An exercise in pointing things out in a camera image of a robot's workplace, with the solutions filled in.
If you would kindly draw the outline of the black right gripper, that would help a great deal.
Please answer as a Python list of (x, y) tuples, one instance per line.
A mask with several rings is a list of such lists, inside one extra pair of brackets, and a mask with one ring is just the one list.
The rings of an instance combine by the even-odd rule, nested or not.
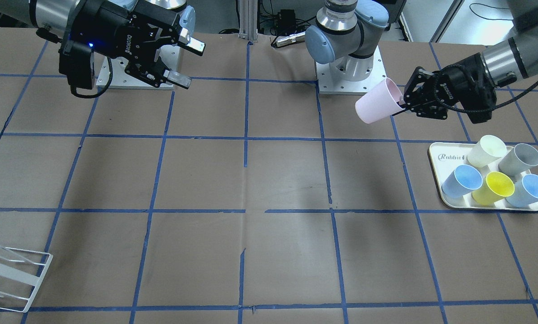
[(150, 86), (190, 88), (191, 78), (159, 56), (174, 45), (202, 57), (206, 44), (181, 28), (180, 0), (81, 0), (69, 13), (61, 42), (61, 74), (71, 88), (94, 86), (94, 53), (127, 59), (125, 72)]

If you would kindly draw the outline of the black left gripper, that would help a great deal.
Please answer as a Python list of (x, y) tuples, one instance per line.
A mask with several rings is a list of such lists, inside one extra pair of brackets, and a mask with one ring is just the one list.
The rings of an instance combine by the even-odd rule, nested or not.
[(448, 111), (463, 113), (460, 95), (465, 91), (494, 90), (482, 54), (477, 53), (441, 70), (429, 72), (416, 67), (404, 94), (393, 95), (400, 107), (396, 113), (412, 113), (418, 117), (444, 120)]

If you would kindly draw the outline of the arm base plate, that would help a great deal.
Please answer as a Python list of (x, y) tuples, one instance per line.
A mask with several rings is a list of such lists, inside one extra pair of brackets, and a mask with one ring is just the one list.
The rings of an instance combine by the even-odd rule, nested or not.
[(323, 95), (364, 95), (387, 77), (380, 48), (369, 58), (346, 56), (327, 64), (315, 63)]
[(180, 63), (180, 48), (170, 43), (134, 42), (126, 38), (117, 54), (103, 61), (96, 84), (110, 89), (172, 90), (176, 85), (161, 84), (164, 68), (177, 71)]

